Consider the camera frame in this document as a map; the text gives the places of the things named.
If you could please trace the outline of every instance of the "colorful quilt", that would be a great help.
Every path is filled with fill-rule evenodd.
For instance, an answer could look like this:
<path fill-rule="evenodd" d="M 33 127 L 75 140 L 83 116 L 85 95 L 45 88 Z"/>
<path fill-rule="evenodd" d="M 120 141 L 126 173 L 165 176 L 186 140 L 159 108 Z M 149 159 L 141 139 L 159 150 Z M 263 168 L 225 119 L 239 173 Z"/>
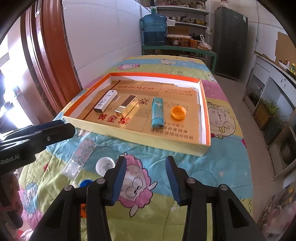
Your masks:
<path fill-rule="evenodd" d="M 72 139 L 48 146 L 36 155 L 37 160 L 24 167 L 20 177 L 20 195 L 24 205 L 23 218 L 32 229 L 59 192 L 68 184 L 75 187 L 85 179 L 95 180 L 97 161 L 104 157 L 127 159 L 127 172 L 135 182 L 125 180 L 119 201 L 107 207 L 112 240 L 181 240 L 186 207 L 173 200 L 165 171 L 165 158 L 172 155 L 178 167 L 205 185 L 227 184 L 252 214 L 252 179 L 250 162 L 239 123 L 222 89 L 206 65 L 197 59 L 175 56 L 129 57 L 109 72 L 157 72 L 202 79 L 210 117 L 211 147 L 203 157 L 191 156 L 148 146 L 129 143 L 83 129 Z M 58 114 L 75 102 L 83 91 Z M 96 149 L 75 181 L 61 172 L 80 143 L 90 138 Z M 208 240 L 211 216 L 208 215 Z M 86 219 L 81 219 L 82 240 L 87 240 Z"/>

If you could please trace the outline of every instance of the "gold lighter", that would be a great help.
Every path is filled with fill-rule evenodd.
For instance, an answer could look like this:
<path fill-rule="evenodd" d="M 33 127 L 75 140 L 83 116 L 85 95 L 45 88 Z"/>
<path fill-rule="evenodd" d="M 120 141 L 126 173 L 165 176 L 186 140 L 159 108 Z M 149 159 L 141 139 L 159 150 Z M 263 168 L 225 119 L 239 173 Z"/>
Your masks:
<path fill-rule="evenodd" d="M 136 95 L 130 95 L 120 106 L 115 110 L 116 115 L 120 117 L 126 117 L 128 113 L 136 106 L 138 103 L 138 97 Z"/>

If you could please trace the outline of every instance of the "orange cap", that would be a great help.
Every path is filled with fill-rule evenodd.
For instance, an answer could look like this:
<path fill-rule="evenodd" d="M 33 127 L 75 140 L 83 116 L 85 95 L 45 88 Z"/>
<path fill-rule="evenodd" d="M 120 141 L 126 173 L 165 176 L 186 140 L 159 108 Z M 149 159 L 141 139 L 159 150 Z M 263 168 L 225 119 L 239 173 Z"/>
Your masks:
<path fill-rule="evenodd" d="M 182 120 L 185 118 L 186 109 L 182 106 L 174 106 L 171 109 L 172 117 L 176 120 Z"/>

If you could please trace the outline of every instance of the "refrigerator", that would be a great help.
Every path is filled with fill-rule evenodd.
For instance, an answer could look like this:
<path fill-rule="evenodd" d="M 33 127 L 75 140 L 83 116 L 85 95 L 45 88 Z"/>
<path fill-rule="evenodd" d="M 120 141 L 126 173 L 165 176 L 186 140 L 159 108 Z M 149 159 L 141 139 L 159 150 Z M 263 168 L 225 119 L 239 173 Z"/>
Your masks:
<path fill-rule="evenodd" d="M 217 53 L 215 73 L 238 79 L 247 45 L 248 18 L 227 7 L 215 11 L 213 51 Z"/>

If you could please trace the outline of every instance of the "countertop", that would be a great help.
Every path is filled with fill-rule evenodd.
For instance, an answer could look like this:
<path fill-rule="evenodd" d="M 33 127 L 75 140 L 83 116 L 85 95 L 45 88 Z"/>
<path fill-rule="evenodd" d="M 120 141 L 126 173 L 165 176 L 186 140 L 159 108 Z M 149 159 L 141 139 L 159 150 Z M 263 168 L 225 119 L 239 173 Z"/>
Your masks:
<path fill-rule="evenodd" d="M 268 56 L 266 56 L 264 54 L 261 54 L 261 53 L 255 51 L 255 55 L 257 55 L 259 58 L 263 59 L 267 63 L 271 64 L 274 68 L 276 68 L 296 88 L 296 80 L 287 72 L 287 70 L 284 70 L 279 64 L 277 64 L 275 61 L 271 60 Z"/>

